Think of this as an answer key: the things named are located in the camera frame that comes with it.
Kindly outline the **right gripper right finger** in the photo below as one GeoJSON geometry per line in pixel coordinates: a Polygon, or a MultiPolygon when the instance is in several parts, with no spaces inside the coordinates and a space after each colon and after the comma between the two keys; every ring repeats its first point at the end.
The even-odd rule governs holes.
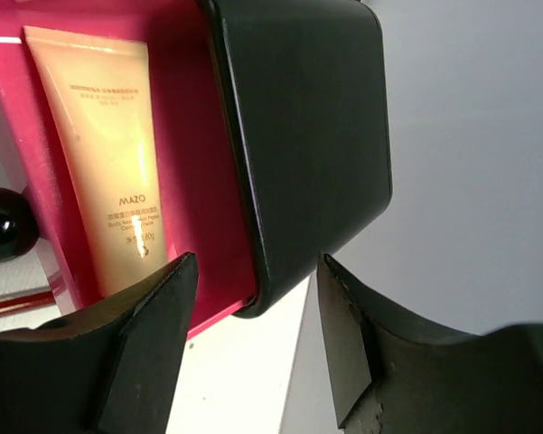
{"type": "Polygon", "coordinates": [[[336,423],[346,433],[543,433],[543,324],[471,335],[317,264],[336,423]]]}

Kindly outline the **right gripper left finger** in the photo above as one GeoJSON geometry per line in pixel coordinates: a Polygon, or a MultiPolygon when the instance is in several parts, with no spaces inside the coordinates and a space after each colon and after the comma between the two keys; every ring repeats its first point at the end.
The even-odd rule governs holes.
{"type": "Polygon", "coordinates": [[[0,433],[163,433],[198,283],[183,254],[37,328],[0,332],[0,433]]]}

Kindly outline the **black pink drawer organizer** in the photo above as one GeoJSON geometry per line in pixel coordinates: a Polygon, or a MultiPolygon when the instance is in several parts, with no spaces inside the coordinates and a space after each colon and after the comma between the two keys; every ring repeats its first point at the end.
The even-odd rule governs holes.
{"type": "Polygon", "coordinates": [[[257,290],[268,311],[392,197],[384,44],[359,1],[203,1],[257,290]]]}

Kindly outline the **beige cream tube gold cap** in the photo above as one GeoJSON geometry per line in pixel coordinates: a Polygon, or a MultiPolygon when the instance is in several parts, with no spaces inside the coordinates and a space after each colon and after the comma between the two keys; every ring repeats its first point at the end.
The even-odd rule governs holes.
{"type": "Polygon", "coordinates": [[[168,261],[145,43],[25,26],[100,292],[168,261]]]}

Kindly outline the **pink drawer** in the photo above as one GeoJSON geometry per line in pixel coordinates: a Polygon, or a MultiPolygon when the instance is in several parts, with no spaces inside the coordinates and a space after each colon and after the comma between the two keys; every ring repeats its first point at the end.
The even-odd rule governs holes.
{"type": "Polygon", "coordinates": [[[0,159],[11,187],[32,205],[47,278],[29,294],[51,291],[48,307],[63,313],[99,300],[26,25],[146,42],[168,254],[190,251],[199,264],[190,332],[239,310],[257,282],[209,30],[195,1],[0,1],[0,159]]]}

